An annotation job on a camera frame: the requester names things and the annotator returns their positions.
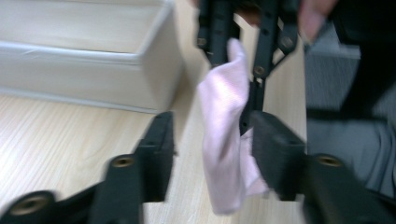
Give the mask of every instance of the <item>towel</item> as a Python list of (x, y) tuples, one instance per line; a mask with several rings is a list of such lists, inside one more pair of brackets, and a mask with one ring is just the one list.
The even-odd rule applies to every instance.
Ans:
[(248, 101), (248, 62), (237, 39), (228, 42), (229, 63), (215, 67), (198, 85), (205, 123), (203, 160), (213, 212), (231, 214), (248, 195), (268, 190), (251, 156), (253, 130), (240, 136)]

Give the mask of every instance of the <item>gray pants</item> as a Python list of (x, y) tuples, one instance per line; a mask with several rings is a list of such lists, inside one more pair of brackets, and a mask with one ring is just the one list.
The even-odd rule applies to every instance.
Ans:
[(382, 120), (308, 119), (308, 154), (340, 159), (367, 188), (395, 198), (396, 134)]

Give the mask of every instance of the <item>light wood tabletop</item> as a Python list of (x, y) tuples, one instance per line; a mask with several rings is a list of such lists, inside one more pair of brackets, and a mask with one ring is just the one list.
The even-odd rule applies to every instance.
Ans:
[[(195, 87), (208, 71), (194, 46), (196, 10), (176, 0), (178, 42), (185, 69), (170, 110), (175, 112), (178, 156), (166, 203), (145, 204), (147, 223), (304, 223), (298, 203), (274, 194), (250, 197), (237, 213), (212, 213), (201, 146), (203, 118)], [(239, 20), (249, 61), (256, 29)], [(277, 115), (305, 139), (304, 57), (301, 46), (267, 82), (264, 110)], [(106, 162), (130, 153), (152, 114), (0, 95), (0, 209), (25, 193), (48, 189), (58, 199), (101, 180)]]

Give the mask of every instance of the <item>human hand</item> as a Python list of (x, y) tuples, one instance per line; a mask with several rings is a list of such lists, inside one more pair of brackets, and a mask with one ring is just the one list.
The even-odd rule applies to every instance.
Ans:
[[(199, 0), (191, 0), (196, 7)], [(313, 41), (318, 31), (332, 12), (338, 0), (302, 0), (298, 13), (300, 35), (307, 41)], [(257, 8), (248, 8), (237, 12), (250, 25), (260, 24), (260, 11)]]

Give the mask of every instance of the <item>storage bin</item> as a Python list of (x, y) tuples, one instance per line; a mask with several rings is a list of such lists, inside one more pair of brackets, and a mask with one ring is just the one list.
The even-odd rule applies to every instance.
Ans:
[(0, 0), (0, 91), (157, 113), (182, 58), (173, 2)]

